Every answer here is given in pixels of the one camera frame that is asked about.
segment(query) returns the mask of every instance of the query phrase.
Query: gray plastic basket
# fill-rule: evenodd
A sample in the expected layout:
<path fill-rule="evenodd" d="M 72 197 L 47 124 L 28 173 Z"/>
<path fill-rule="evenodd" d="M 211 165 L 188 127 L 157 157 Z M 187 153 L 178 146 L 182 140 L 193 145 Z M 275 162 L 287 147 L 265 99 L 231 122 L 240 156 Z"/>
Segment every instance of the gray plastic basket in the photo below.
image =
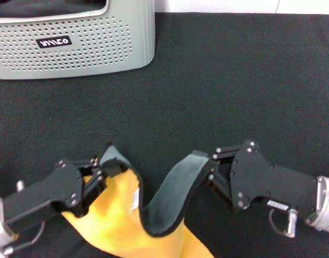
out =
<path fill-rule="evenodd" d="M 0 78 L 39 79 L 144 67 L 155 54 L 153 0 L 109 0 L 97 11 L 0 18 Z"/>

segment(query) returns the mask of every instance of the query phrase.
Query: logo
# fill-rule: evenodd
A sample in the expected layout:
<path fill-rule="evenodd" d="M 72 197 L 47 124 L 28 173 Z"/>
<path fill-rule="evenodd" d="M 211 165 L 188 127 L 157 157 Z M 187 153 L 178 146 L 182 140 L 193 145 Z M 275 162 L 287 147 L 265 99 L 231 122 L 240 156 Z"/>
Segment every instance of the logo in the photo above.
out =
<path fill-rule="evenodd" d="M 48 48 L 48 47 L 62 47 L 72 45 L 72 42 L 69 36 L 60 36 L 54 38 L 47 39 L 36 39 L 38 46 L 40 48 Z"/>

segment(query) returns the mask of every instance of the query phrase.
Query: bolt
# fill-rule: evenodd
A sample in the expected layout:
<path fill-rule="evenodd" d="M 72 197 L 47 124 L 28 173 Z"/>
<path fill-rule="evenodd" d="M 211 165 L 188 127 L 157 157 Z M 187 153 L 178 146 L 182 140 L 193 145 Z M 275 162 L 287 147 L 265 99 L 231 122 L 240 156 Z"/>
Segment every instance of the bolt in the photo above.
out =
<path fill-rule="evenodd" d="M 20 180 L 16 183 L 16 191 L 21 192 L 22 190 L 25 189 L 25 183 L 24 181 Z"/>

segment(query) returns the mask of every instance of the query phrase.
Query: gray fabric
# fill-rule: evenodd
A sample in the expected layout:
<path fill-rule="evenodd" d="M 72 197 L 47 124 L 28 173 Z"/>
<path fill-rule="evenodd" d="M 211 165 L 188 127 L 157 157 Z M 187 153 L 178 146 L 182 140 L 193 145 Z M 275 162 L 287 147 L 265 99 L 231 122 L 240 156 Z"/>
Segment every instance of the gray fabric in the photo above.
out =
<path fill-rule="evenodd" d="M 114 146 L 107 149 L 100 164 L 113 159 L 130 166 L 129 161 Z M 148 233 L 162 234 L 174 225 L 190 189 L 208 160 L 208 157 L 198 154 L 188 155 L 172 168 L 151 202 L 145 208 L 140 205 L 142 223 Z"/>
<path fill-rule="evenodd" d="M 120 152 L 114 146 L 110 146 L 107 149 L 107 151 L 104 153 L 104 155 L 100 159 L 100 165 L 102 165 L 106 161 L 112 160 L 112 159 L 117 159 L 117 160 L 120 160 L 120 161 L 130 165 L 130 162 L 127 160 L 127 158 L 125 158 L 123 155 L 121 155 Z"/>

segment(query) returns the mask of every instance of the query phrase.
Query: black table surface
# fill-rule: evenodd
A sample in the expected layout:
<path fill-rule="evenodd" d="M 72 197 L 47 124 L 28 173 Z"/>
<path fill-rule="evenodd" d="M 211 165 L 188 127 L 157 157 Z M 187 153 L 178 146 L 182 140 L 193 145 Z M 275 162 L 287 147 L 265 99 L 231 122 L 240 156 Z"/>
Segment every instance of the black table surface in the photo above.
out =
<path fill-rule="evenodd" d="M 192 150 L 245 139 L 272 162 L 329 177 L 329 16 L 157 14 L 156 34 L 156 56 L 142 69 L 0 80 L 0 196 L 108 141 L 142 174 L 146 202 Z M 202 186 L 187 223 L 218 257 L 329 257 L 328 233 L 300 221 L 297 237 L 283 238 L 268 211 L 228 213 Z M 109 256 L 58 217 L 16 257 Z"/>

